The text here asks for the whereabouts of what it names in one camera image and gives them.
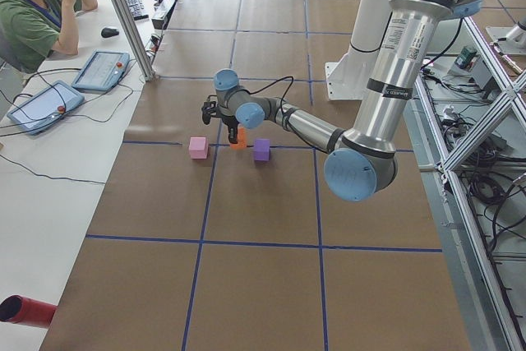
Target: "computer mouse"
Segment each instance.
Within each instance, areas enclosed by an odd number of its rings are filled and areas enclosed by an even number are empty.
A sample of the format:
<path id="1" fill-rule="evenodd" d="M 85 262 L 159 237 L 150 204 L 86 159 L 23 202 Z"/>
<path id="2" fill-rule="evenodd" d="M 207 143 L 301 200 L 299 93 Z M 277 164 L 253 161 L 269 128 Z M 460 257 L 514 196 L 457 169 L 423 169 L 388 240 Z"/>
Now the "computer mouse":
<path id="1" fill-rule="evenodd" d="M 106 26 L 100 31 L 100 35 L 104 38 L 116 36 L 118 35 L 118 29 L 113 28 L 112 26 Z"/>

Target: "man wearing glasses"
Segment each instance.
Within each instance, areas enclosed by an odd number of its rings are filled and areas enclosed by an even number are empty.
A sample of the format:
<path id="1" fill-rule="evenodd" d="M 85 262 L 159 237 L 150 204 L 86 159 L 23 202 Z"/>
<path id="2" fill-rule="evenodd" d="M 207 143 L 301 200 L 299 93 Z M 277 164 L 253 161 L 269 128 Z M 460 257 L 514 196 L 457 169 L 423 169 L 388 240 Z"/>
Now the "man wearing glasses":
<path id="1" fill-rule="evenodd" d="M 97 0 L 0 0 L 0 24 L 23 72 L 36 72 L 52 51 L 78 54 L 75 12 L 97 6 Z"/>

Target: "red cylinder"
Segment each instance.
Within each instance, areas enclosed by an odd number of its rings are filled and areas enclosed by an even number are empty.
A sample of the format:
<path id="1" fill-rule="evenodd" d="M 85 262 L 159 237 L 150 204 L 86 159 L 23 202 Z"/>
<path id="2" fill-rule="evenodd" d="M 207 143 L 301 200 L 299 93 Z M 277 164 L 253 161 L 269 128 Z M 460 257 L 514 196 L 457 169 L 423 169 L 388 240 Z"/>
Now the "red cylinder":
<path id="1" fill-rule="evenodd" d="M 49 328 L 57 306 L 13 295 L 0 304 L 0 321 Z"/>

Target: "green t-shirt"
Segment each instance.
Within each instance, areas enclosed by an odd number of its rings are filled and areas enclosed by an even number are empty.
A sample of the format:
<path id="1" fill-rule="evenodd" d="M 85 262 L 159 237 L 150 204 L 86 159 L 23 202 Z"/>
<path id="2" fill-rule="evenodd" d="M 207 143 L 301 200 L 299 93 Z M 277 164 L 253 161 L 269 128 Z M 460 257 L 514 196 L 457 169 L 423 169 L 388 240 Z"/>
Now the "green t-shirt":
<path id="1" fill-rule="evenodd" d="M 60 21 L 62 0 L 45 0 L 50 14 Z M 82 9 L 76 0 L 73 9 Z M 60 28 L 26 0 L 0 0 L 0 23 L 13 52 L 24 67 L 24 72 L 36 72 L 52 52 Z"/>

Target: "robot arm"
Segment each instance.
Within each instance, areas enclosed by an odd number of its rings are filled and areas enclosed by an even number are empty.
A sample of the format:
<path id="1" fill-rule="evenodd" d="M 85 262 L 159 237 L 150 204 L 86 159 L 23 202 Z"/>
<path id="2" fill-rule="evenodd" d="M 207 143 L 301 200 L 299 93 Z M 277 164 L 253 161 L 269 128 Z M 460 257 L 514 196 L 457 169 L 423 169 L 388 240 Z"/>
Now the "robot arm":
<path id="1" fill-rule="evenodd" d="M 361 201 L 387 187 L 396 176 L 393 136 L 436 26 L 444 19 L 474 14 L 482 0 L 389 3 L 392 17 L 352 128 L 337 128 L 281 99 L 252 96 L 229 69 L 216 74 L 218 102 L 205 102 L 203 120 L 213 114 L 222 118 L 230 141 L 236 139 L 238 123 L 251 129 L 270 120 L 296 133 L 329 154 L 325 180 L 342 199 Z"/>

